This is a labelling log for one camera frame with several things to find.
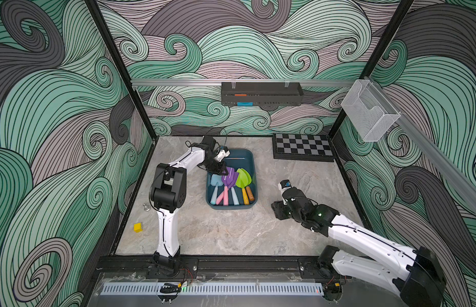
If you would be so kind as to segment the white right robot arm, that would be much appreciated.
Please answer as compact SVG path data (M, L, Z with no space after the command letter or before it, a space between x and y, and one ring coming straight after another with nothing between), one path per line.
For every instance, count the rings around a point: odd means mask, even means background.
M436 254L421 246L396 243L356 224L336 209L319 204L292 186L278 184L282 199L271 207L278 220L293 219L302 227L362 252L352 255L327 246L318 259L330 275L351 276L384 288L408 306L441 306L447 279Z

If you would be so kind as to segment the light blue shovel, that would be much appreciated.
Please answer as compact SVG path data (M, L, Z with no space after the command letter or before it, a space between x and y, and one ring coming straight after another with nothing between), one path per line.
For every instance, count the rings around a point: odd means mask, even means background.
M238 199L237 193L235 191L235 188L231 188L230 190L231 190L233 204L234 204L234 206L238 206L240 203L239 203L239 199Z
M210 204L215 205L217 201L218 189L223 185L222 176L213 174L211 176L210 184L211 186L214 187L214 190L210 199Z

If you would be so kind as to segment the green shovel wooden handle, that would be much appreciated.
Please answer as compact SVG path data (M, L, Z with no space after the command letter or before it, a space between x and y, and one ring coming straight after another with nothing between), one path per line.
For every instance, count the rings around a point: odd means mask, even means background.
M247 173L246 175L246 178L247 178L247 186L246 186L246 192L247 192L247 195L248 195L248 198L249 198L249 201L250 202L254 202L255 201L255 197L254 197L254 194L250 188L250 184L252 183L252 179L251 179L251 176Z

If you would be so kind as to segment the purple shovel pink handle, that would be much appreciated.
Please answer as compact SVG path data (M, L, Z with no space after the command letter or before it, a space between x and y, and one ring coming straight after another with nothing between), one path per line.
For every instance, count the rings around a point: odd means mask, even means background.
M238 173L231 167L226 168L228 174L223 177L222 182L224 184L224 191L222 194L222 203L224 206L228 206L230 204L229 201L229 192L231 192L231 199L233 205L238 205L239 200L237 197L237 193L235 192L234 186L238 178Z
M222 204L224 206L228 206L229 202L229 190L231 188L231 182L233 179L233 175L231 173L225 175L222 178L222 182L224 184L224 191L217 197L216 205Z

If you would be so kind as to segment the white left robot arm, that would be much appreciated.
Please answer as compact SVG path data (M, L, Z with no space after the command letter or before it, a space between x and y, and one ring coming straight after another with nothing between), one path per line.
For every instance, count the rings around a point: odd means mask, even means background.
M178 240L178 212L187 196L187 175L195 168L208 173L226 173L225 158L230 151L218 145L211 136L199 143L190 143L181 157L161 163L155 170L149 191L150 205L158 215L158 246L153 255L160 273L175 276L180 272L180 243Z

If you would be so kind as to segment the green shovel yellow handle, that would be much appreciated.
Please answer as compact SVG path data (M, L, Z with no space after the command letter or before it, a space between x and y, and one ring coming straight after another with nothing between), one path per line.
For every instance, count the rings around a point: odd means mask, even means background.
M236 185L242 190L242 197L243 197L243 200L244 200L244 204L245 205L250 205L251 202L249 201L249 198L248 198L248 195L247 195L247 192L246 192L246 186L247 186L247 178L246 178L246 175L247 175L247 171L243 168L239 168L237 170L239 176L238 176L238 179L237 179L237 183Z

